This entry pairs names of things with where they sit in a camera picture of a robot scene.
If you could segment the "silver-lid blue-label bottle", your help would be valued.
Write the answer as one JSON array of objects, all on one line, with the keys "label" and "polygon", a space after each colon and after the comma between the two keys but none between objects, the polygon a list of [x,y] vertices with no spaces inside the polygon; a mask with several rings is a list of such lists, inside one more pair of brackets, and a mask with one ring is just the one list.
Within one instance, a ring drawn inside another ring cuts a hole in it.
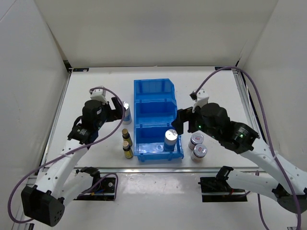
[{"label": "silver-lid blue-label bottle", "polygon": [[123,124],[124,125],[129,125],[132,122],[132,117],[131,117],[131,112],[130,112],[130,105],[128,102],[123,101],[123,106],[125,109],[125,115],[123,119]]},{"label": "silver-lid blue-label bottle", "polygon": [[174,129],[169,129],[165,132],[164,151],[174,151],[177,143],[178,134]]}]

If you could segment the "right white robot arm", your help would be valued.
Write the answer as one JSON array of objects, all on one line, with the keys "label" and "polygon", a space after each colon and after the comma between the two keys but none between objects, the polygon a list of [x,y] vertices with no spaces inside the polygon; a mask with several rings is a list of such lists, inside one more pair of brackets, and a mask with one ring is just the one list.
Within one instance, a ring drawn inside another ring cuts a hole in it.
[{"label": "right white robot arm", "polygon": [[282,156],[273,156],[272,148],[251,127],[232,121],[227,111],[216,103],[179,109],[172,122],[172,127],[179,135],[184,132],[185,122],[189,124],[189,133],[201,131],[217,140],[225,149],[254,162],[270,175],[269,178],[260,177],[223,166],[215,177],[218,190],[249,190],[271,198],[292,213],[299,214],[307,210],[307,173]]}]

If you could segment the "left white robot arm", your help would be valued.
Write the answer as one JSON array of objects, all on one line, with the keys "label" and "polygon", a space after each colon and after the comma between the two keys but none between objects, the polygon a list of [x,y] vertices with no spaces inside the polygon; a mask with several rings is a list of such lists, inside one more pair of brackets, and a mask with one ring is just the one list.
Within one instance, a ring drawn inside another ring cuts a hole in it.
[{"label": "left white robot arm", "polygon": [[122,120],[123,103],[112,97],[111,109],[104,96],[86,101],[82,114],[76,118],[59,156],[49,162],[49,169],[32,186],[21,192],[24,214],[50,227],[61,220],[65,207],[82,192],[100,188],[100,172],[93,167],[82,168],[68,180],[78,161],[96,143],[98,132],[106,122]]}]

